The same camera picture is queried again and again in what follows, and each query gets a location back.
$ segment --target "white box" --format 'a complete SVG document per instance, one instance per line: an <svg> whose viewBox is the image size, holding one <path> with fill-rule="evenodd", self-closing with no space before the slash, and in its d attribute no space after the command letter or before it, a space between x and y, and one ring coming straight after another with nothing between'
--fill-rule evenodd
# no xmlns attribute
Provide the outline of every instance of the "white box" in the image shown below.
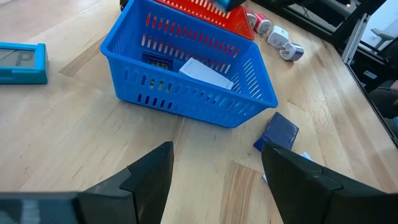
<svg viewBox="0 0 398 224"><path fill-rule="evenodd" d="M229 90L232 89L232 86L234 85L233 82L229 81L224 76L193 58L190 58L185 62L178 73Z"/></svg>
<svg viewBox="0 0 398 224"><path fill-rule="evenodd" d="M289 41L289 33L279 26L274 26L271 33L268 35L268 44L280 49L284 44Z"/></svg>

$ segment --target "metal frame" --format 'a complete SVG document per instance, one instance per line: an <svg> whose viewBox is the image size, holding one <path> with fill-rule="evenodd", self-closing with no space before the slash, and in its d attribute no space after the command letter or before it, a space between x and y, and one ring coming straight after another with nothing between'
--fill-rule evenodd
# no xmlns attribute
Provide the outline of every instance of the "metal frame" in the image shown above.
<svg viewBox="0 0 398 224"><path fill-rule="evenodd" d="M345 64L351 65L353 61L354 54L356 49L358 48L359 42L361 41L363 32L365 31L366 25L368 24L368 20L370 19L370 15L364 13L362 18L357 21L354 31L348 39L348 43L344 49L343 55L341 58Z"/></svg>
<svg viewBox="0 0 398 224"><path fill-rule="evenodd" d="M350 72L351 76L354 78L356 84L358 85L359 89L361 89L363 95L365 96L366 100L368 101L368 103L371 105L373 111L375 112L375 114L377 115L377 117L379 118L380 123L384 126L384 129L388 132L388 134L390 135L390 138L392 140L392 142L395 144L396 148L398 148L398 138L394 135L394 133L391 131L391 129L385 124L382 115L380 114L380 111L376 108L376 105L374 105L374 103L372 102L372 100L369 98L368 93L366 92L366 90L362 87L361 82L358 80L357 76L355 75L355 72L353 71L353 69L351 68L350 65L347 65L347 69Z"/></svg>

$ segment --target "cyan device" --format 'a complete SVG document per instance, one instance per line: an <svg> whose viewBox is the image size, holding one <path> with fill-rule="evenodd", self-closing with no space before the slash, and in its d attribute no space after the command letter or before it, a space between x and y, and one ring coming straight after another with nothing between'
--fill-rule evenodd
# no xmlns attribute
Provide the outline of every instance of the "cyan device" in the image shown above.
<svg viewBox="0 0 398 224"><path fill-rule="evenodd" d="M0 84L46 84L45 44L0 42Z"/></svg>

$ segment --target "light wood surface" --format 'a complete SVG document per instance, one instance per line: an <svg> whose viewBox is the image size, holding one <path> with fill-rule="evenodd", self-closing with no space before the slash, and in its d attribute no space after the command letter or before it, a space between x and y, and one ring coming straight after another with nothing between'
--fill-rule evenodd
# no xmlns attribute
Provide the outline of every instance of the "light wood surface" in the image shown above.
<svg viewBox="0 0 398 224"><path fill-rule="evenodd" d="M0 86L0 190L85 190L171 140L162 223L282 223L252 146L279 111L300 128L295 152L397 191L397 149L330 44L247 3L287 29L305 54L285 62L256 34L279 106L225 129L116 98L99 46L118 2L0 0L0 40L44 42L50 63L47 85Z"/></svg>

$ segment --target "blue cube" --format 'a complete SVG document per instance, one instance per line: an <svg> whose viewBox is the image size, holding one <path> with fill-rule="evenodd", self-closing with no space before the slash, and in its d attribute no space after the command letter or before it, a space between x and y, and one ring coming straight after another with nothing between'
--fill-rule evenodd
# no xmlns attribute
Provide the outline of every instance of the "blue cube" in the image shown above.
<svg viewBox="0 0 398 224"><path fill-rule="evenodd" d="M261 137L254 143L258 151L262 151L262 145L266 142L276 147L292 150L294 140L299 128L280 113L276 112L268 121Z"/></svg>

